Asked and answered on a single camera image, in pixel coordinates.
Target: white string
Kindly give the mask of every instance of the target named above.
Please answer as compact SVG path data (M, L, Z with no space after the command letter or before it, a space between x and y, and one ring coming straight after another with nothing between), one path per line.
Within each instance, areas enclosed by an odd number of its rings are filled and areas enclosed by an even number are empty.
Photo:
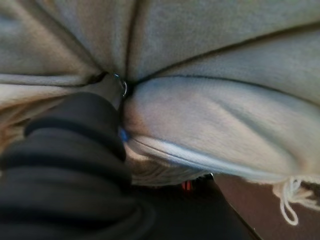
M280 210L284 219L291 225L296 226L299 223L297 213L290 206L290 203L298 203L306 208L320 211L320 206L317 205L316 200L308 199L314 193L301 187L301 182L319 183L319 179L310 177L290 177L284 183L274 185L273 192L280 198Z

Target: brown floor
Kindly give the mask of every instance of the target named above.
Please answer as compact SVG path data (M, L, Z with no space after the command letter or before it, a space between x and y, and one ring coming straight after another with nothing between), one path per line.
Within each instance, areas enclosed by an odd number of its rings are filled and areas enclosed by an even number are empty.
M263 240L320 240L320 212L292 204L299 224L289 225L270 185L223 174L214 177L225 198Z

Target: crease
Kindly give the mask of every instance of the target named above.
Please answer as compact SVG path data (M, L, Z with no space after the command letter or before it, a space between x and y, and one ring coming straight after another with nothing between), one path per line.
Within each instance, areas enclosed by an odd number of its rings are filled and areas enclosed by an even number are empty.
M133 48L133 37L135 34L135 28L138 18L138 12L140 9L140 6L144 2L144 0L135 0L133 5L133 11L130 19L130 25L128 29L128 35L127 35L127 44L126 44L126 51L125 51L125 72L124 72L124 79L127 81L129 77L129 66L130 66L130 56L132 53Z
M307 31L312 31L312 30L317 30L320 28L320 21L317 22L313 22L313 23L307 23L307 24L302 24L302 25L298 25L295 27L291 27L291 28L286 28L286 29L281 29L275 32L271 32L271 33L267 33L267 34L263 34L260 36L255 36L246 40L243 40L241 42L237 42L234 44L230 44L227 46L223 46L221 48L218 49L214 49L214 50L210 50L192 57L189 57L187 59L181 60L179 62L173 63L169 66L163 67L145 77L142 77L140 79L138 79L134 85L138 85L141 83L144 83L150 79L155 78L156 76L160 75L160 74L164 74L166 72L169 72L170 70L174 69L174 68L178 68L181 67L183 65L187 65L190 64L192 62L196 62L199 61L201 59L205 59L207 57L214 57L217 56L219 54L225 53L225 52L230 52L230 51L234 51L238 48L259 42L259 41L265 41L265 40L270 40L276 37L281 37L287 34L296 34L297 32L307 32Z

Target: white tassel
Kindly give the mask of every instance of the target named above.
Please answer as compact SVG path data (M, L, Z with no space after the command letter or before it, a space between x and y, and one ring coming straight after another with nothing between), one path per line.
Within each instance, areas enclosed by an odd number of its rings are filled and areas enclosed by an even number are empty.
M280 210L284 219L293 226L298 225L299 219L297 213L290 206L290 203L301 204L306 208L320 211L320 206L317 205L317 201L308 199L314 194L313 191L301 187L302 181L320 184L319 177L292 176L288 181L275 184L273 187L273 193L280 198Z

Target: fleece blanket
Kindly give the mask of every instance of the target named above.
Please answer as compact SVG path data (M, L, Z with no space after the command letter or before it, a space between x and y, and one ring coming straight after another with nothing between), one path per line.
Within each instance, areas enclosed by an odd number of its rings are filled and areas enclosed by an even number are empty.
M134 184L241 176L272 184L296 225L290 203L319 209L301 187L320 184L319 9L318 0L2 0L0 149L64 96L117 74L135 85L123 109Z

